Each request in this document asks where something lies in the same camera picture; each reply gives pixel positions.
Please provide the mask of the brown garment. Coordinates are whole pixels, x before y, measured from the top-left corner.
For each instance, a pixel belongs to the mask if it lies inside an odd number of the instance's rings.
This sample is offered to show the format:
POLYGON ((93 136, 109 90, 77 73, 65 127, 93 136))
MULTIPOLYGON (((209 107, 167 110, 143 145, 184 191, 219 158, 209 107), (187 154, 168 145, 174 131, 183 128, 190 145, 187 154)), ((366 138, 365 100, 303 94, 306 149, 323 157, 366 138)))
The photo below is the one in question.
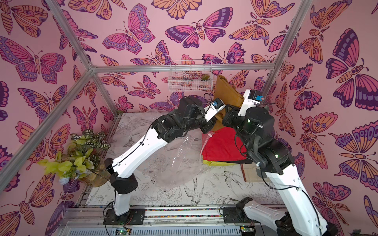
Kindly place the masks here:
MULTIPOLYGON (((222 75, 217 76, 214 98, 219 98, 225 105, 229 104, 232 106, 236 106, 238 108, 241 107, 244 101, 243 96, 239 92, 237 92, 236 89, 233 86, 231 86, 228 83, 227 79, 222 75)), ((216 114, 215 118, 217 120, 215 126, 212 129, 212 132, 216 132, 224 128, 222 120, 225 114, 226 109, 223 109, 222 111, 216 114)))

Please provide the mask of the clear plastic vacuum bag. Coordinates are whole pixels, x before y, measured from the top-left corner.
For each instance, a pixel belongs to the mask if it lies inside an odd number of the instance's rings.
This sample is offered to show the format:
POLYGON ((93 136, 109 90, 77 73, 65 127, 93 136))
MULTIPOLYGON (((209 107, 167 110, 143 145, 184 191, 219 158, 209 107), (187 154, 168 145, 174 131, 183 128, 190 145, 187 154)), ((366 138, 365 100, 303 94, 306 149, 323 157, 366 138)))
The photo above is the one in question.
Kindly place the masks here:
MULTIPOLYGON (((157 111, 126 115, 128 138, 135 142, 141 139, 149 125, 162 115, 164 113, 157 111)), ((186 136, 176 138, 153 153, 134 172, 138 189, 141 190, 145 183, 170 189, 189 182, 199 174, 203 168, 200 156, 202 135, 200 129, 189 131, 186 136)))

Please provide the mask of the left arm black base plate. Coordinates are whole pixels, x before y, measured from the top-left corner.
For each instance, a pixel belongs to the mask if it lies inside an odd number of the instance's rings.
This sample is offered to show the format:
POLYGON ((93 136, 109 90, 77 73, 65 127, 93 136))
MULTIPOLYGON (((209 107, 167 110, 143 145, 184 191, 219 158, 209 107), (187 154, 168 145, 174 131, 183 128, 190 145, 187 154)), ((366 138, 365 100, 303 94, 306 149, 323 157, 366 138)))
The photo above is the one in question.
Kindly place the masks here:
POLYGON ((146 210, 144 208, 130 209, 127 213, 117 216, 113 208, 106 211, 103 225, 142 225, 146 210))

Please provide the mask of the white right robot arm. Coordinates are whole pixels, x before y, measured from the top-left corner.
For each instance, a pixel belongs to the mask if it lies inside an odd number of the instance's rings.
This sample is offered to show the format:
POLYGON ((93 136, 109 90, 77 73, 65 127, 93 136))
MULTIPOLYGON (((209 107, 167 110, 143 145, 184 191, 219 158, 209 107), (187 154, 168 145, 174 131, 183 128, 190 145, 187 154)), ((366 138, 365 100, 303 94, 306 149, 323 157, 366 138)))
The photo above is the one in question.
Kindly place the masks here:
POLYGON ((279 236, 335 236, 338 229, 316 209, 297 171, 289 148, 273 136, 275 119, 262 107, 240 108, 226 105, 222 124, 233 128, 246 148, 246 157, 258 167, 268 187, 279 192, 285 211, 243 199, 243 212, 276 231, 279 236))

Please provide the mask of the dark grey garment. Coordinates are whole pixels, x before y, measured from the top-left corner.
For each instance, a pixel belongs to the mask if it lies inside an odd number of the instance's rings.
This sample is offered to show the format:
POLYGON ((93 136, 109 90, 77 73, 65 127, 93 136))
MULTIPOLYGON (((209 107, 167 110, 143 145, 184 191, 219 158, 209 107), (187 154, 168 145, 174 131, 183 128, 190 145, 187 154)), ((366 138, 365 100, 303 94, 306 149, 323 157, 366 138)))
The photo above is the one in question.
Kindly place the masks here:
POLYGON ((242 157, 242 159, 240 159, 240 158, 228 158, 226 160, 223 160, 223 162, 233 163, 233 164, 252 164, 253 160, 242 157))

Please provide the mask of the red garment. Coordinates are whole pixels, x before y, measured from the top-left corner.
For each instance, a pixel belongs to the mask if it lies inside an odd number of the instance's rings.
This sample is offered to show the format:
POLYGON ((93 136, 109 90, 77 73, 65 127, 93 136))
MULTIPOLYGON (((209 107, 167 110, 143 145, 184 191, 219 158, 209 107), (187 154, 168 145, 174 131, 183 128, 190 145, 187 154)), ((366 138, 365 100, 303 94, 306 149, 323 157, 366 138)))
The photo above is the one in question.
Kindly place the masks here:
POLYGON ((237 137, 234 129, 224 127, 216 132, 202 134, 200 154, 203 160, 222 162, 228 158, 246 158, 240 152, 245 152, 243 142, 237 137))

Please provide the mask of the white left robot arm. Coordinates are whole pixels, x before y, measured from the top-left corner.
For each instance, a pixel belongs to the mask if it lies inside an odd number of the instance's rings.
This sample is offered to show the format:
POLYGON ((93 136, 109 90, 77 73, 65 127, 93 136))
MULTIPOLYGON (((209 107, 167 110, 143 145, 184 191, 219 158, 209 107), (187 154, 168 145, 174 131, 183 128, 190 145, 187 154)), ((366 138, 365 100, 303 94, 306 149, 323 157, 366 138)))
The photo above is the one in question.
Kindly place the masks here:
POLYGON ((152 122, 145 135, 119 157, 105 160, 110 183, 115 189, 112 205, 117 217, 127 215, 130 210, 131 193, 138 187, 134 171, 152 154, 189 131, 200 129, 208 133, 216 123, 216 114, 225 108, 216 98, 207 107, 194 96, 180 99, 177 109, 162 115, 152 122))

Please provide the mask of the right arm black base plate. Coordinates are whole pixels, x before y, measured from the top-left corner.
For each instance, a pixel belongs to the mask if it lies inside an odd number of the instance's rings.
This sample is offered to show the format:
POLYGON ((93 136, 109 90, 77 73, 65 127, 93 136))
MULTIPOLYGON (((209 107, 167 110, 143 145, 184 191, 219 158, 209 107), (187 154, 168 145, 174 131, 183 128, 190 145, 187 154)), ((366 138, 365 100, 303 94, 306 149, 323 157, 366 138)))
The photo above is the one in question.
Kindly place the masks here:
POLYGON ((220 214, 226 224, 250 224, 252 222, 246 214, 237 207, 221 207, 220 214))

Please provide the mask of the yellow garment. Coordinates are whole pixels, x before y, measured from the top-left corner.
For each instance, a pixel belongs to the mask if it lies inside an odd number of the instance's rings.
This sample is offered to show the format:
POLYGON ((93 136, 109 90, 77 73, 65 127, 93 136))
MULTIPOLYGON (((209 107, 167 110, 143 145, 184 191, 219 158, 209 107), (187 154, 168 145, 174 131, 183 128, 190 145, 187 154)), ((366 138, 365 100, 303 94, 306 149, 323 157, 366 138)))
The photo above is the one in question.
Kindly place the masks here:
POLYGON ((203 160, 203 164, 210 166, 210 167, 222 167, 222 166, 237 165, 237 163, 217 162, 217 161, 208 161, 208 160, 203 160))

